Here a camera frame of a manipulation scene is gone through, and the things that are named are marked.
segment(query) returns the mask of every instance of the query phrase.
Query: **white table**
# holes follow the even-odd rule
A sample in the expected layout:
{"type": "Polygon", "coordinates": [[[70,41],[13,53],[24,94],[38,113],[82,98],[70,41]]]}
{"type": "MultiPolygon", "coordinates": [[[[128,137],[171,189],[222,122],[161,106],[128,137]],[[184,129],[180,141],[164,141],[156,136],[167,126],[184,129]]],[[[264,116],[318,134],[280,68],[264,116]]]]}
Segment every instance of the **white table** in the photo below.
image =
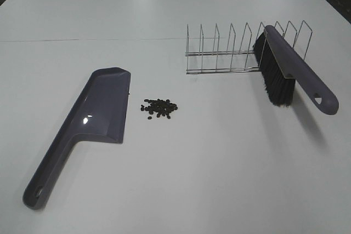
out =
{"type": "Polygon", "coordinates": [[[351,26],[324,0],[7,0],[0,7],[0,233],[351,230],[351,26]],[[260,73],[185,75],[185,27],[309,22],[335,116],[260,73]],[[124,143],[80,142],[47,206],[23,191],[92,71],[132,74],[124,143]],[[147,120],[145,98],[179,105],[147,120]]]}

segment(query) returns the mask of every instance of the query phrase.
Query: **metal wire rack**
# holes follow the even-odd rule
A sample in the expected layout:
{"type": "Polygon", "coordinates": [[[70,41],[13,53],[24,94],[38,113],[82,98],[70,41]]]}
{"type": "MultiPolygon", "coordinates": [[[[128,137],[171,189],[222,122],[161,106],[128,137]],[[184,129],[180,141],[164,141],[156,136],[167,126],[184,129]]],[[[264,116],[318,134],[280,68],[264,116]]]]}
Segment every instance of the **metal wire rack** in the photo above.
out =
{"type": "MultiPolygon", "coordinates": [[[[235,73],[235,72],[255,72],[260,71],[259,64],[254,56],[252,45],[256,42],[260,32],[264,31],[265,25],[260,22],[256,39],[252,41],[252,30],[248,23],[245,23],[244,31],[241,37],[240,46],[235,49],[236,31],[233,24],[229,26],[228,39],[221,38],[218,26],[214,28],[214,37],[205,38],[202,24],[200,24],[199,38],[189,37],[189,25],[186,26],[186,74],[203,74],[203,73],[235,73]],[[206,47],[211,47],[212,50],[206,50],[206,47]]],[[[291,41],[289,44],[296,49],[301,32],[308,30],[308,34],[304,38],[307,43],[305,50],[297,51],[302,53],[303,59],[306,58],[306,53],[311,41],[313,30],[306,23],[302,21],[299,30],[295,25],[288,21],[286,27],[283,28],[277,21],[274,27],[281,32],[283,38],[290,35],[291,41]]]]}

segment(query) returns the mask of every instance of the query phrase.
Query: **hanging hole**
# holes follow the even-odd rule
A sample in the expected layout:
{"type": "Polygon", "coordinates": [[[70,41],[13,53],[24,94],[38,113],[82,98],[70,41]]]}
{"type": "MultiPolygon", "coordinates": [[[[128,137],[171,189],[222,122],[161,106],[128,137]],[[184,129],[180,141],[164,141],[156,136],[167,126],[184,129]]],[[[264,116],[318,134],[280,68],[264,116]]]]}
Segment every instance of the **hanging hole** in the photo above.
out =
{"type": "Polygon", "coordinates": [[[36,197],[36,198],[39,198],[39,196],[40,196],[40,194],[42,193],[42,191],[43,191],[43,186],[39,186],[39,187],[37,188],[37,190],[35,191],[35,197],[36,197]]]}
{"type": "Polygon", "coordinates": [[[320,96],[318,93],[315,93],[313,96],[314,96],[315,101],[316,101],[318,104],[321,104],[321,102],[322,102],[321,96],[320,96]]]}

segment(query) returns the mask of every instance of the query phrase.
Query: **brush head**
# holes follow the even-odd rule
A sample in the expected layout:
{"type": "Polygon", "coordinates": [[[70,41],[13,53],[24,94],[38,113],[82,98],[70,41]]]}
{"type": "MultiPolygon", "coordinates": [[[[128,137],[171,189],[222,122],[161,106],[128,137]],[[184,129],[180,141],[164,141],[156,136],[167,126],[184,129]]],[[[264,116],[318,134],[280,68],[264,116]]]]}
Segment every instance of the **brush head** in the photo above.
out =
{"type": "Polygon", "coordinates": [[[295,79],[284,78],[264,33],[256,40],[253,51],[264,78],[269,100],[276,106],[291,105],[295,79]]]}

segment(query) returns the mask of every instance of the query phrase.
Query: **pile of coffee beans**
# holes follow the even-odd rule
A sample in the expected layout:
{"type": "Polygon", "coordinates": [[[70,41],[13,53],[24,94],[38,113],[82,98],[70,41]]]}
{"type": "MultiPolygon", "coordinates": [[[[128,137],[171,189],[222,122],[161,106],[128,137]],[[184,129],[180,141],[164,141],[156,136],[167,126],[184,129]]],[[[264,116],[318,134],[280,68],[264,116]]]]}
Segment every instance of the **pile of coffee beans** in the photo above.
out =
{"type": "Polygon", "coordinates": [[[149,113],[148,119],[151,120],[152,116],[154,113],[156,114],[157,118],[160,118],[161,116],[167,116],[168,119],[171,119],[170,113],[173,111],[176,111],[178,109],[178,106],[174,103],[171,103],[170,100],[150,100],[150,99],[145,99],[145,102],[148,102],[150,105],[149,106],[144,106],[141,105],[141,111],[146,111],[149,113]]]}

